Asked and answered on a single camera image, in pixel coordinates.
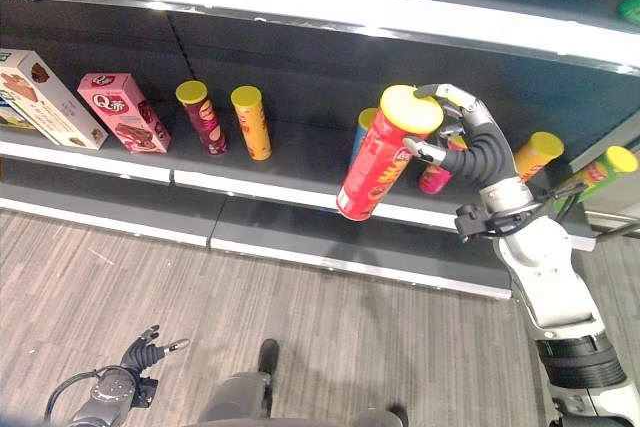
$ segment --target pink box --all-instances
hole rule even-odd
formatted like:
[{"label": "pink box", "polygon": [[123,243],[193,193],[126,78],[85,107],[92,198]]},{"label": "pink box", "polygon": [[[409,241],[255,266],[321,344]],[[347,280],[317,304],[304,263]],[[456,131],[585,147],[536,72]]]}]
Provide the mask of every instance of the pink box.
[{"label": "pink box", "polygon": [[171,136],[131,74],[87,74],[78,92],[130,152],[167,151]]}]

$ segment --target product packaging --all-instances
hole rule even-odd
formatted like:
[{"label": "product packaging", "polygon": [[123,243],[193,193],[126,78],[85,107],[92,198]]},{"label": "product packaging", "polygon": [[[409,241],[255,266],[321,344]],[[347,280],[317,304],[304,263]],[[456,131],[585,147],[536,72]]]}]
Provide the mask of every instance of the product packaging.
[{"label": "product packaging", "polygon": [[227,138],[208,97],[207,86],[198,80],[183,82],[176,89],[176,98],[187,111],[189,121],[198,132],[208,154],[219,155],[227,150]]},{"label": "product packaging", "polygon": [[171,136],[131,74],[86,74],[78,92],[130,152],[166,152]]},{"label": "product packaging", "polygon": [[516,169],[525,182],[564,152],[562,141],[549,132],[536,132],[515,153]]},{"label": "product packaging", "polygon": [[336,204],[351,220],[368,219],[409,161],[403,139],[422,139],[442,123],[440,105],[431,97],[414,97],[415,87],[394,85],[380,99],[380,108],[338,193]]},{"label": "product packaging", "polygon": [[[614,182],[621,175],[635,172],[637,169],[638,159],[633,152],[624,147],[614,145],[609,147],[604,154],[596,160],[565,180],[558,188],[569,187],[579,181],[585,182],[587,188],[578,198],[578,202],[582,202],[594,192]],[[556,202],[556,209],[562,205],[562,202],[563,201]]]},{"label": "product packaging", "polygon": [[253,160],[268,159],[271,156],[271,141],[262,94],[251,85],[243,85],[231,93],[231,103],[236,110],[249,156]]},{"label": "product packaging", "polygon": [[[447,139],[447,147],[451,150],[465,150],[467,144],[459,135]],[[453,174],[439,165],[428,164],[418,180],[418,187],[425,194],[437,194],[449,183]]]},{"label": "product packaging", "polygon": [[358,115],[358,127],[356,128],[356,136],[353,139],[353,149],[351,150],[351,160],[349,161],[349,165],[353,164],[356,155],[358,155],[362,141],[371,128],[376,112],[378,112],[377,107],[370,107],[368,109],[364,109],[360,112],[360,115]]},{"label": "product packaging", "polygon": [[8,102],[0,97],[0,125],[7,127],[16,127],[18,129],[35,130],[36,128],[29,123],[20,113],[15,110]]},{"label": "product packaging", "polygon": [[99,149],[107,138],[32,50],[0,49],[0,97],[56,145]]}]

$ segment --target black shelf back panel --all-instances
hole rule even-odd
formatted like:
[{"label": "black shelf back panel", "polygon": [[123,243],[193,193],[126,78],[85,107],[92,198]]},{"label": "black shelf back panel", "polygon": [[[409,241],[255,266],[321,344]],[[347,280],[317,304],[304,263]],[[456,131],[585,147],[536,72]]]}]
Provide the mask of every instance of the black shelf back panel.
[{"label": "black shelf back panel", "polygon": [[173,92],[190,73],[169,16],[221,110],[231,108],[233,88],[253,84],[269,118],[348,130],[388,85],[449,82],[485,101],[514,148],[552,131],[571,160],[640,105],[636,77],[587,67],[130,7],[3,0],[0,45],[38,51],[72,90],[87,72],[132,72],[150,100],[177,108]]}]

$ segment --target blue pringles can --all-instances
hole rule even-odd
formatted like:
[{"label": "blue pringles can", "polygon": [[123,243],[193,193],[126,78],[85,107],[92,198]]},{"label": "blue pringles can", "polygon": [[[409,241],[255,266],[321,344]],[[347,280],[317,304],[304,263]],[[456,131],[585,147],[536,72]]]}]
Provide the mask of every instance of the blue pringles can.
[{"label": "blue pringles can", "polygon": [[360,112],[360,115],[358,115],[358,128],[356,129],[356,137],[353,139],[353,150],[351,151],[351,160],[349,161],[349,165],[351,165],[353,160],[356,158],[356,155],[360,150],[360,146],[362,145],[362,141],[364,140],[364,136],[367,135],[367,131],[373,123],[373,118],[376,116],[376,112],[378,112],[377,107],[370,107],[368,109],[364,109]]}]

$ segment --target floor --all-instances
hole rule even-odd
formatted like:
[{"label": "floor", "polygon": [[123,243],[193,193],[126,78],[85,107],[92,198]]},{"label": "floor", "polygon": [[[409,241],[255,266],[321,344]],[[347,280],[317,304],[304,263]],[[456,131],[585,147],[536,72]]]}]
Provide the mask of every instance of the floor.
[{"label": "floor", "polygon": [[[282,346],[274,416],[347,424],[407,405],[412,425],[546,425],[544,374],[515,304],[208,252],[22,214],[0,214],[0,416],[37,421],[53,388],[117,362],[148,326],[188,350],[150,373],[150,409],[130,426],[198,420],[216,384]],[[579,254],[609,336],[640,378],[640,241]],[[90,381],[56,406],[68,418]]]}]

